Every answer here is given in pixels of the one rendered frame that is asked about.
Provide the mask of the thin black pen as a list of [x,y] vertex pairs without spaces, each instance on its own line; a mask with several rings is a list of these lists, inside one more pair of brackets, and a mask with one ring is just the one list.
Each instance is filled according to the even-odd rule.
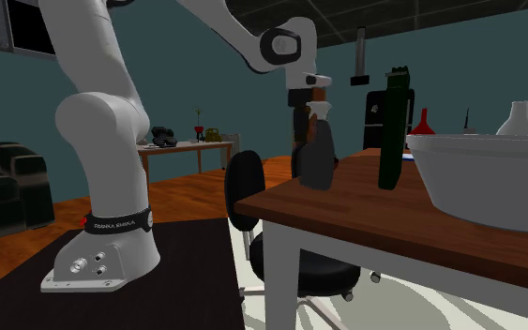
[[464,134],[476,134],[476,130],[472,127],[469,127],[469,112],[468,111],[466,112],[466,115],[465,115],[464,127],[463,127],[462,132]]

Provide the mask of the wooden table with white legs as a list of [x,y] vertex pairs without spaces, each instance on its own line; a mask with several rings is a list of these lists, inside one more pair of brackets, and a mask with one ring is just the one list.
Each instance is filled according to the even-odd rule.
[[264,231],[266,330],[294,330],[302,250],[528,318],[528,232],[451,217],[435,208],[413,162],[393,190],[379,159],[343,159],[327,191],[290,180],[236,203]]

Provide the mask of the wooden side table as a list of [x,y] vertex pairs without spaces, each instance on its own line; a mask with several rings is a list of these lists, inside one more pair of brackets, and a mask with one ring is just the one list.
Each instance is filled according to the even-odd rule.
[[137,143],[138,154],[141,158],[143,169],[146,174],[146,183],[149,183],[149,156],[171,154],[179,152],[195,151],[197,153],[198,173],[203,172],[202,168],[202,151],[208,149],[224,149],[224,158],[229,161],[232,157],[233,142],[225,142],[222,139],[208,140],[208,137],[216,135],[219,131],[215,128],[209,128],[204,132],[204,127],[200,125],[200,116],[202,110],[196,108],[197,125],[194,127],[196,133],[195,139],[188,141],[178,141],[173,131],[165,127],[153,127],[151,133],[153,135],[152,142]]

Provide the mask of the large white bowl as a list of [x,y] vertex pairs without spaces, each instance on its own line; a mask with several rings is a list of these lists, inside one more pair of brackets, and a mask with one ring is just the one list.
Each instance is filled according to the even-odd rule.
[[528,232],[528,136],[409,135],[407,143],[436,208]]

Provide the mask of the grey hanging lamp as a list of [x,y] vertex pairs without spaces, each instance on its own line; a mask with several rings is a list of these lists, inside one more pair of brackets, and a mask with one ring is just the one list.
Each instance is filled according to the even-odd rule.
[[351,86],[366,85],[370,81],[370,76],[366,74],[365,70],[365,37],[366,27],[358,27],[355,42],[355,75],[350,80]]

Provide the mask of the grey spray bottle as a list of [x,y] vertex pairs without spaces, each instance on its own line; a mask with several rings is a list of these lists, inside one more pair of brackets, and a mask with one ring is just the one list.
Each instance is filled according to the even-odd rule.
[[307,143],[298,153],[299,183],[307,188],[329,190],[335,169],[335,148],[327,114],[332,108],[327,101],[311,101]]

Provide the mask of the dark robot stand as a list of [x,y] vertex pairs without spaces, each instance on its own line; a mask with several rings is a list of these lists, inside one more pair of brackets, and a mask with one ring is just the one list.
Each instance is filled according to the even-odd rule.
[[161,260],[115,292],[43,293],[70,230],[0,279],[0,330],[245,330],[225,218],[158,223]]

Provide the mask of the black office chair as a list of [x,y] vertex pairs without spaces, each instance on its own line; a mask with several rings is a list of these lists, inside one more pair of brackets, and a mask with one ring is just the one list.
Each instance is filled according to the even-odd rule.
[[[237,213],[234,204],[264,190],[264,167],[259,155],[247,150],[231,157],[224,179],[227,214],[233,226],[243,233],[246,260],[258,279],[264,278],[263,236],[253,233],[259,219]],[[349,330],[320,299],[340,295],[351,301],[361,268],[306,250],[300,252],[299,261],[297,304],[313,309],[333,330]]]

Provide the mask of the white vase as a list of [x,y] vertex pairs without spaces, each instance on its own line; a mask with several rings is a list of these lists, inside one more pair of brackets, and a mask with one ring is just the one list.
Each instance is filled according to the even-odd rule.
[[528,100],[511,103],[510,114],[496,134],[528,136]]

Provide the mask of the dark green tall bottle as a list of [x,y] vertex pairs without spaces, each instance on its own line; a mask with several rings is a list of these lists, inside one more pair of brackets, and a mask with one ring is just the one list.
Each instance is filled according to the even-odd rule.
[[410,85],[409,68],[393,67],[386,75],[384,125],[378,187],[393,190],[400,178],[407,101]]

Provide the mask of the black refrigerator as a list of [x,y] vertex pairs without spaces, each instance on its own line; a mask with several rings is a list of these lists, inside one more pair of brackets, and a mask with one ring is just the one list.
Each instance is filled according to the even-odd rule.
[[[367,94],[364,126],[363,148],[380,148],[382,144],[382,128],[385,112],[386,91],[371,91]],[[413,129],[415,105],[415,90],[410,89],[407,98],[407,114],[405,134]]]

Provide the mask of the red funnel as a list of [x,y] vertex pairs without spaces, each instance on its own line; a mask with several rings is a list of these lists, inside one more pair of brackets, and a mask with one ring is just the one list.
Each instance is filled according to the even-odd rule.
[[428,124],[428,109],[423,108],[418,125],[410,132],[410,135],[434,135],[434,130]]

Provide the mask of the grey framed wall screen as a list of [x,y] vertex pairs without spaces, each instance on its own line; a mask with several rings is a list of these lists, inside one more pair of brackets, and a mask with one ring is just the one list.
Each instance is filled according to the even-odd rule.
[[0,0],[0,52],[56,58],[38,0]]

